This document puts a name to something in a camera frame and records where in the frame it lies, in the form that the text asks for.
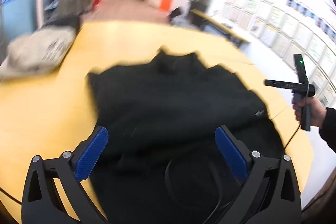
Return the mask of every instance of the blue gripper pad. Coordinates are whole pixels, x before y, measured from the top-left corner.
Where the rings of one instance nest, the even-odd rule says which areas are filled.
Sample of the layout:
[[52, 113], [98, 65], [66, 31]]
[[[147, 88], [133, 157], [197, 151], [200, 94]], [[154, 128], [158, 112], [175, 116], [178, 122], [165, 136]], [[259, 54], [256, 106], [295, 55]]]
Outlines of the blue gripper pad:
[[245, 182], [249, 176], [246, 160], [221, 127], [216, 129], [215, 140], [236, 179]]
[[109, 133], [102, 127], [76, 162], [74, 176], [78, 182], [89, 177], [108, 140]]

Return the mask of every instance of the black handheld controller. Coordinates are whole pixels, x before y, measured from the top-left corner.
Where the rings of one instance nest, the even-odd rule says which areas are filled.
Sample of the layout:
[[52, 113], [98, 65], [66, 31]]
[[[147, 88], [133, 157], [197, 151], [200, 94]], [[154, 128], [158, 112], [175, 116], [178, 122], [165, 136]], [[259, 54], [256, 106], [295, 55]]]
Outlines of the black handheld controller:
[[[294, 64], [299, 78], [299, 83], [283, 82], [277, 80], [265, 80], [264, 85], [274, 86], [281, 89], [290, 89], [294, 92], [294, 98], [299, 100], [301, 98], [313, 97], [315, 95], [315, 87], [309, 84], [306, 74], [305, 63], [301, 54], [294, 54]], [[301, 129], [310, 131], [311, 124], [311, 110], [310, 106], [306, 105], [301, 108]]]

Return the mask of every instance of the person's arm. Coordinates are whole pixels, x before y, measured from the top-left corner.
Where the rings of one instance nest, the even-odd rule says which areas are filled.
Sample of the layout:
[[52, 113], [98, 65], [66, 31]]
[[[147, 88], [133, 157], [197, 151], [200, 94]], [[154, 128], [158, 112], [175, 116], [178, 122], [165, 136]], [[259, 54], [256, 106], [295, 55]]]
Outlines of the person's arm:
[[[295, 110], [296, 120], [301, 120], [301, 107], [305, 99], [296, 101], [292, 100], [293, 109]], [[320, 136], [328, 146], [336, 152], [336, 110], [333, 108], [324, 108], [321, 102], [315, 98], [307, 98], [307, 105], [311, 109], [311, 126], [320, 128]]]

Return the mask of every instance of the tiled floor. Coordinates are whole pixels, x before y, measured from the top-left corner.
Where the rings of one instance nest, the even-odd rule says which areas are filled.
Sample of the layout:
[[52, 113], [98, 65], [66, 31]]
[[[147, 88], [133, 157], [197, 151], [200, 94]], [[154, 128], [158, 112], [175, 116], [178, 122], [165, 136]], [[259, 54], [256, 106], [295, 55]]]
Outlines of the tiled floor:
[[83, 20], [139, 20], [167, 24], [168, 14], [139, 0], [103, 0], [102, 6], [83, 15]]

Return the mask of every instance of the silver screw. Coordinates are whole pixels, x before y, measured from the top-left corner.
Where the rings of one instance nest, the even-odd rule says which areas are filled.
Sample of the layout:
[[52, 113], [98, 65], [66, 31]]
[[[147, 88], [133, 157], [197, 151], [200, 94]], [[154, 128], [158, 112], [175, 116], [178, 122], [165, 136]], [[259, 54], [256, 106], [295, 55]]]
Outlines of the silver screw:
[[259, 158], [261, 155], [258, 151], [252, 151], [252, 156], [255, 158]]
[[63, 153], [63, 155], [62, 155], [62, 157], [63, 158], [70, 158], [70, 156], [71, 156], [71, 152], [70, 151], [65, 151], [64, 153]]
[[283, 156], [283, 159], [286, 160], [286, 161], [290, 161], [290, 160], [291, 160], [291, 157], [288, 156], [288, 155], [284, 155], [284, 156]]
[[33, 162], [38, 162], [40, 160], [40, 157], [39, 156], [34, 156], [33, 157]]

